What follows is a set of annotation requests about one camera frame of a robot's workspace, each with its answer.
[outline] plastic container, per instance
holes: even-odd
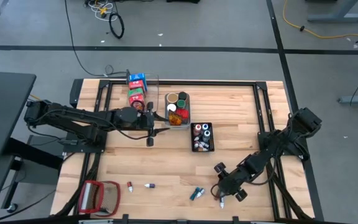
[[[167,96],[168,94],[165,95],[165,118],[169,119],[168,117],[168,110],[167,110],[167,106],[168,104],[170,104],[168,101],[167,101]],[[175,126],[175,125],[171,125],[169,123],[169,121],[166,121],[165,122],[165,125],[166,127],[168,128],[171,128],[171,130],[186,130],[190,127],[190,123],[191,123],[191,111],[190,111],[190,95],[187,94],[187,100],[186,100],[186,106],[185,108],[186,110],[189,111],[189,118],[187,119],[187,122],[186,123],[183,123],[181,125],[178,125],[178,126]]]
[[[194,147],[194,139],[197,137],[197,136],[195,136],[194,135],[194,132],[193,132],[193,130],[194,130],[194,127],[197,125],[197,124],[200,124],[200,125],[203,125],[203,124],[208,124],[208,131],[210,131],[211,132],[211,137],[209,137],[209,140],[208,140],[208,142],[206,142],[207,144],[209,144],[209,150],[208,151],[199,151],[198,149],[196,149],[195,147]],[[212,129],[212,123],[191,123],[190,124],[190,136],[191,136],[191,150],[193,151],[193,152],[214,152],[215,151],[215,145],[214,145],[214,131],[213,131],[213,129]],[[202,137],[203,135],[202,134],[200,134],[199,135],[199,137],[200,137],[200,140],[202,141],[202,139],[203,139],[203,137]]]

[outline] black tray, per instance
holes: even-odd
[[[215,145],[214,145],[214,131],[212,129],[212,123],[191,123],[190,124],[190,136],[191,136],[191,139],[190,139],[190,142],[191,142],[191,150],[193,152],[200,152],[199,150],[196,150],[194,148],[194,138],[196,138],[197,136],[195,136],[193,134],[193,130],[194,130],[194,127],[197,125],[197,124],[200,124],[200,125],[203,125],[203,124],[208,124],[209,126],[209,131],[211,132],[211,137],[209,138],[208,142],[206,142],[207,144],[209,144],[209,150],[208,151],[201,151],[201,152],[214,152],[215,151]]]

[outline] small red object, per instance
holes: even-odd
[[[145,103],[143,95],[131,96],[128,100],[131,107],[136,108],[138,110],[144,110]]]
[[[146,90],[144,88],[143,80],[136,80],[136,81],[133,81],[133,82],[129,83],[129,89],[130,90],[133,90],[133,89],[136,89],[136,88],[142,88],[143,92],[144,93],[146,92]]]
[[[189,118],[189,111],[186,109],[177,109],[176,113],[179,114],[182,117],[182,119]]]

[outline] small blue object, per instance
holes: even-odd
[[[196,190],[194,191],[194,193],[190,196],[190,200],[194,200],[194,198],[196,198],[197,193],[200,191],[201,189],[199,187],[196,187]]]
[[[144,73],[138,73],[129,76],[130,82],[137,81],[137,80],[143,80],[144,89],[147,91],[146,76],[144,75]]]

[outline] green lid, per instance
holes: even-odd
[[[179,108],[184,108],[186,106],[186,102],[184,100],[178,100],[177,101],[177,106]]]

